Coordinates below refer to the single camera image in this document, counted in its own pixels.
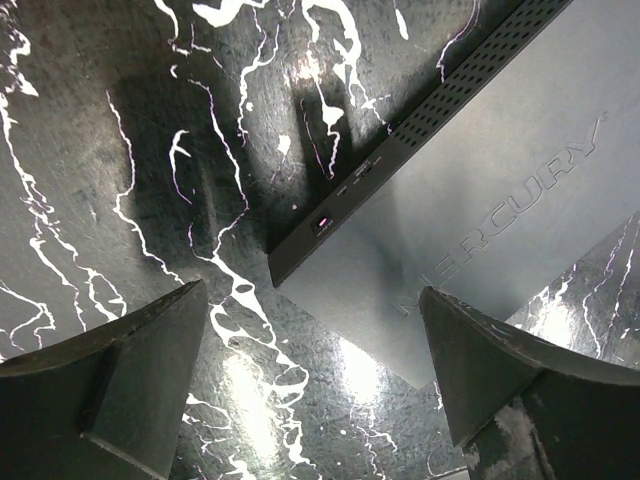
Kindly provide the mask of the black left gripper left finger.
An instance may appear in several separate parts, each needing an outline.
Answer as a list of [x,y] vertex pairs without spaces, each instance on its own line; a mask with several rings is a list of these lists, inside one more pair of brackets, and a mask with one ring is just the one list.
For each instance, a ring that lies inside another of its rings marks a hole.
[[190,282],[2,363],[2,478],[168,478],[207,308]]

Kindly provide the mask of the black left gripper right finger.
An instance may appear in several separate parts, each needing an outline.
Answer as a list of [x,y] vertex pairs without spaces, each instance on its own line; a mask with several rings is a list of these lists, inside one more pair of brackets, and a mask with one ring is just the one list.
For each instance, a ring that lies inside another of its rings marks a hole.
[[470,478],[638,478],[638,371],[556,346],[432,287],[420,311]]

